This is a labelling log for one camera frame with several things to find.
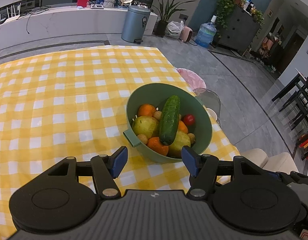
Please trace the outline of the small brown longan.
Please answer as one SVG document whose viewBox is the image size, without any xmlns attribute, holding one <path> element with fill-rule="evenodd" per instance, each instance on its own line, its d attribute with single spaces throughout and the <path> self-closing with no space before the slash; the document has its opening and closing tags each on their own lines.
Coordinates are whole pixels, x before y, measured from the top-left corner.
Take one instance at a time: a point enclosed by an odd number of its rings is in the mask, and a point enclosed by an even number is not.
<svg viewBox="0 0 308 240">
<path fill-rule="evenodd" d="M 147 145 L 147 143 L 148 143 L 148 138 L 147 138 L 147 136 L 146 135 L 144 135 L 144 134 L 138 134 L 137 135 L 137 138 L 144 144 L 144 145 Z"/>
</svg>

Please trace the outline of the yellow-green pear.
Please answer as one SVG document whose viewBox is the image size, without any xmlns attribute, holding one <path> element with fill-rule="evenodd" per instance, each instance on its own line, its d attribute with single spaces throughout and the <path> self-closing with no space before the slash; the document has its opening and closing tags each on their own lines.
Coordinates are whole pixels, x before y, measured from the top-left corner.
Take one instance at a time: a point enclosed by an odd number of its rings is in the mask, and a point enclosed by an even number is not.
<svg viewBox="0 0 308 240">
<path fill-rule="evenodd" d="M 132 130 L 135 135 L 145 135 L 148 139 L 159 135 L 159 121 L 152 116 L 140 116 L 134 120 Z"/>
<path fill-rule="evenodd" d="M 168 155 L 180 159 L 183 146 L 191 146 L 190 137 L 182 131 L 177 131 L 174 142 L 168 146 Z"/>
</svg>

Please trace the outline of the blue water jug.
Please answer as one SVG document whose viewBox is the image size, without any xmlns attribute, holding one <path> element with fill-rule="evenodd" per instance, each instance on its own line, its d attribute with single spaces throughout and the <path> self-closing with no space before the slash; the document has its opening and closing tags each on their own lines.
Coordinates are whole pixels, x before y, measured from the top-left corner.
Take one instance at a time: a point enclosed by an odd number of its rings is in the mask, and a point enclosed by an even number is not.
<svg viewBox="0 0 308 240">
<path fill-rule="evenodd" d="M 207 48 L 213 42 L 213 38 L 217 33 L 217 29 L 215 27 L 216 19 L 217 16 L 213 15 L 210 22 L 203 23 L 200 26 L 194 40 L 196 44 L 200 45 L 201 47 Z"/>
</svg>

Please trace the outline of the blue-grey pedal trash bin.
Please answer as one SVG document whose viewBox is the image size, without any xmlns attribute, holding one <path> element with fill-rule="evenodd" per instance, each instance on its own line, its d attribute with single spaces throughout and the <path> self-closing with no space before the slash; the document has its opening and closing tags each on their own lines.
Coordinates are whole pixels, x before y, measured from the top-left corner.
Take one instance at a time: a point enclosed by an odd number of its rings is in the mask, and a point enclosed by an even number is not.
<svg viewBox="0 0 308 240">
<path fill-rule="evenodd" d="M 126 42 L 141 44 L 150 13 L 150 9 L 136 5 L 129 6 L 121 38 Z"/>
</svg>

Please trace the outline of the dark grey drawer cabinet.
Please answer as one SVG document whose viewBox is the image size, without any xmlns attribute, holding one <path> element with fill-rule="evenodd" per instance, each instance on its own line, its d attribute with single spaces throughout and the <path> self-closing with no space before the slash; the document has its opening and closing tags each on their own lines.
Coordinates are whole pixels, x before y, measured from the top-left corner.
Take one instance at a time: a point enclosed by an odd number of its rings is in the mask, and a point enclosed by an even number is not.
<svg viewBox="0 0 308 240">
<path fill-rule="evenodd" d="M 221 37 L 217 44 L 242 55 L 253 41 L 259 28 L 260 24 L 252 16 L 236 6 L 227 20 L 226 29 L 220 30 Z"/>
</svg>

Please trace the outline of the brown longan ball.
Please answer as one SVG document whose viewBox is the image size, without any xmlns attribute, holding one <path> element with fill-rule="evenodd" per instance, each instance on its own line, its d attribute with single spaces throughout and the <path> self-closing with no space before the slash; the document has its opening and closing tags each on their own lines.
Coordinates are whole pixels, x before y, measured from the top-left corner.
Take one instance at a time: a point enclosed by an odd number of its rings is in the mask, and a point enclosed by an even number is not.
<svg viewBox="0 0 308 240">
<path fill-rule="evenodd" d="M 156 111 L 153 113 L 153 117 L 157 119 L 158 121 L 161 119 L 161 115 L 162 115 L 161 111 Z"/>
</svg>

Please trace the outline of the orange fruit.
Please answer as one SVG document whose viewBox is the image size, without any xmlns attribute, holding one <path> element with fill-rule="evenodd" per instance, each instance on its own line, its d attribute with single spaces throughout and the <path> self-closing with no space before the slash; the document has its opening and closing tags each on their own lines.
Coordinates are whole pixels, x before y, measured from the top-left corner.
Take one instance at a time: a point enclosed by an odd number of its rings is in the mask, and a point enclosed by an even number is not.
<svg viewBox="0 0 308 240">
<path fill-rule="evenodd" d="M 160 142 L 159 137 L 150 138 L 148 140 L 147 147 L 163 156 L 167 156 L 169 150 L 168 146 Z"/>
<path fill-rule="evenodd" d="M 156 112 L 156 108 L 153 105 L 150 105 L 148 103 L 141 105 L 138 108 L 137 116 L 153 116 L 153 114 Z"/>
<path fill-rule="evenodd" d="M 188 130 L 188 128 L 187 128 L 187 126 L 185 125 L 185 123 L 183 122 L 183 121 L 181 121 L 181 120 L 179 120 L 179 122 L 178 122 L 178 130 L 179 131 L 182 131 L 182 132 L 184 132 L 184 133 L 189 133 L 189 130 Z"/>
</svg>

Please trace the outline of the red cherry tomato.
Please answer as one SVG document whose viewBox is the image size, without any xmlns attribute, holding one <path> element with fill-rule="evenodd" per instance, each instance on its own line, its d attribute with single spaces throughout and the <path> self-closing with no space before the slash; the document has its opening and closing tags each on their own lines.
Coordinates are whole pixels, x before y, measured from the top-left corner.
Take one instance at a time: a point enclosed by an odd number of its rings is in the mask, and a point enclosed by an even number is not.
<svg viewBox="0 0 308 240">
<path fill-rule="evenodd" d="M 183 123 L 186 126 L 192 126 L 196 122 L 195 117 L 192 114 L 187 114 L 183 117 Z"/>
</svg>

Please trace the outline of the white TV cabinet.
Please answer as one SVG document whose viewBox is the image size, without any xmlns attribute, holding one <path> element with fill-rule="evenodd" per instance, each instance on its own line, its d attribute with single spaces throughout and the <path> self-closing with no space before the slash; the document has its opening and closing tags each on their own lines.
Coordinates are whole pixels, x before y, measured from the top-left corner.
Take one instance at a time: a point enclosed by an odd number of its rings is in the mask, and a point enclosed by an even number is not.
<svg viewBox="0 0 308 240">
<path fill-rule="evenodd" d="M 26 42 L 73 35 L 120 34 L 127 10 L 50 8 L 0 25 L 0 50 Z"/>
</svg>

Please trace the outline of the green cucumber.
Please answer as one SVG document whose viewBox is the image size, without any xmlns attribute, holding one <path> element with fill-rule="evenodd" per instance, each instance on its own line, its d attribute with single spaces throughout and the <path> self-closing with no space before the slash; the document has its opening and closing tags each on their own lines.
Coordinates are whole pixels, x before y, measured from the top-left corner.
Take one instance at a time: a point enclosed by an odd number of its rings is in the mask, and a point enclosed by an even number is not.
<svg viewBox="0 0 308 240">
<path fill-rule="evenodd" d="M 162 108 L 162 115 L 159 122 L 159 140 L 162 144 L 168 146 L 174 142 L 177 134 L 180 98 L 177 95 L 170 96 Z"/>
</svg>

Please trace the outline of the pink small heater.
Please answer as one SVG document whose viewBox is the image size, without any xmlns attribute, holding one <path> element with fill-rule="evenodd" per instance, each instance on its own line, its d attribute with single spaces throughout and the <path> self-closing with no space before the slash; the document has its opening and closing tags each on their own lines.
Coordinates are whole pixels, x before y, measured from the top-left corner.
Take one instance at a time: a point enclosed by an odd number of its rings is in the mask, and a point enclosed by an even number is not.
<svg viewBox="0 0 308 240">
<path fill-rule="evenodd" d="M 184 26 L 183 30 L 180 33 L 179 39 L 182 42 L 189 42 L 191 40 L 192 37 L 192 29 L 189 28 L 188 26 Z"/>
</svg>

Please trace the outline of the yellow-green pear right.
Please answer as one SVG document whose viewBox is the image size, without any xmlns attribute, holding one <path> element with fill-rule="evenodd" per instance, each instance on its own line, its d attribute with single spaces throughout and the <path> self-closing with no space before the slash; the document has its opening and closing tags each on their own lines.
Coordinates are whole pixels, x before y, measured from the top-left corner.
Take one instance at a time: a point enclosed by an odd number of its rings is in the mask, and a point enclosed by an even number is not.
<svg viewBox="0 0 308 240">
<path fill-rule="evenodd" d="M 180 159 L 183 146 L 191 146 L 190 137 L 182 131 L 177 131 L 174 142 L 168 146 L 168 155 Z"/>
</svg>

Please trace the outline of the colourful stacked stools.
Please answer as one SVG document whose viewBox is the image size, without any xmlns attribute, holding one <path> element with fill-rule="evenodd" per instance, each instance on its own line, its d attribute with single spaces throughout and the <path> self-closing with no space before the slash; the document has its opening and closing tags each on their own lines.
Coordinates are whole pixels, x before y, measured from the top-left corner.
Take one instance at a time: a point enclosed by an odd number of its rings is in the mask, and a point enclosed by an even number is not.
<svg viewBox="0 0 308 240">
<path fill-rule="evenodd" d="M 308 159 L 308 133 L 305 133 L 304 135 L 300 136 L 300 138 L 297 140 L 296 144 L 299 148 L 303 148 L 304 150 L 307 149 L 305 154 L 301 157 L 302 160 Z"/>
</svg>

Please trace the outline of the red box on cabinet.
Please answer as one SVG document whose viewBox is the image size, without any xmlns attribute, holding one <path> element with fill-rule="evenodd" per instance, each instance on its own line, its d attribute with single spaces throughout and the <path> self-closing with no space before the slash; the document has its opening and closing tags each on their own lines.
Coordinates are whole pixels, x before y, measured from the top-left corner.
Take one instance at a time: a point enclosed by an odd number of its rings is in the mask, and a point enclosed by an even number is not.
<svg viewBox="0 0 308 240">
<path fill-rule="evenodd" d="M 88 2 L 89 2 L 89 0 L 77 0 L 77 6 L 86 8 Z"/>
</svg>

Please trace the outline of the yellow-green pear left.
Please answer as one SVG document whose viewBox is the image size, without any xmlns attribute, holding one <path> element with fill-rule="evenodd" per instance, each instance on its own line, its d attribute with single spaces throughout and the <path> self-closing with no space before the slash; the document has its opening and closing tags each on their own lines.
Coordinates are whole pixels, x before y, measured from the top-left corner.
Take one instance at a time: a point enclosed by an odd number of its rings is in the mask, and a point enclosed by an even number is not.
<svg viewBox="0 0 308 240">
<path fill-rule="evenodd" d="M 159 135 L 159 121 L 152 116 L 140 116 L 134 120 L 132 130 L 135 135 L 145 135 L 148 139 Z"/>
</svg>

